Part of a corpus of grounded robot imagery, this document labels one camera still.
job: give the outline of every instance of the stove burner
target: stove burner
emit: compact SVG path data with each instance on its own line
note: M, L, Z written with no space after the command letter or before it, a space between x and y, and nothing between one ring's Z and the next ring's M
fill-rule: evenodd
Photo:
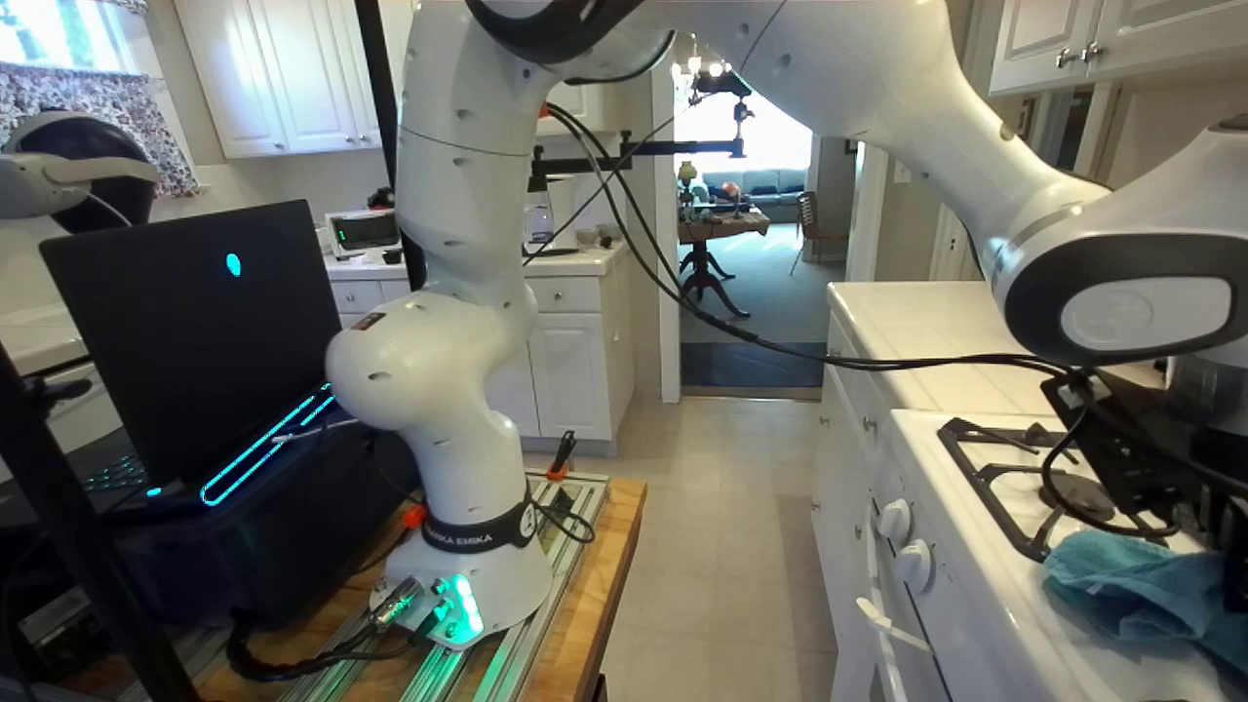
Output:
M1059 512L1059 503L1070 503L1070 506L1076 506L1080 513L1098 519L1098 521L1107 521L1107 519L1120 513L1115 503L1103 494L1098 484L1093 484L1093 481L1084 481L1084 476L1070 476L1070 472L1050 472L1050 476L1054 476L1054 487L1055 487L1059 499L1054 499L1050 487L1037 487L1037 494L1041 494L1054 512Z

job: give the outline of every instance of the black laptop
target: black laptop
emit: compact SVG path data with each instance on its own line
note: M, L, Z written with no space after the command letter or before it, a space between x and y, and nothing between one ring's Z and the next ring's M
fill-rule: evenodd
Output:
M288 435L338 416L323 378L338 312L306 201L40 251L124 425L69 454L96 512L221 506Z

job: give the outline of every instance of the wooden table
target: wooden table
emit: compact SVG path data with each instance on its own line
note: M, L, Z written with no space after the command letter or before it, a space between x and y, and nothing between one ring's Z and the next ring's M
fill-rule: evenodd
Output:
M633 549L638 539L642 484L609 481L609 494L598 512L598 539L582 549L569 584L557 597L550 628L540 634L539 660L524 684L524 697L557 702L557 697L594 697L602 655L617 620ZM381 567L352 577L316 617L293 633L265 633L249 641L258 660L306 660L323 650L364 608L365 594L379 582ZM369 663L345 692L357 702L387 702L404 692L412 673L410 660ZM208 702L271 702L288 686L258 686L230 672L227 660L209 663L200 673L200 695Z

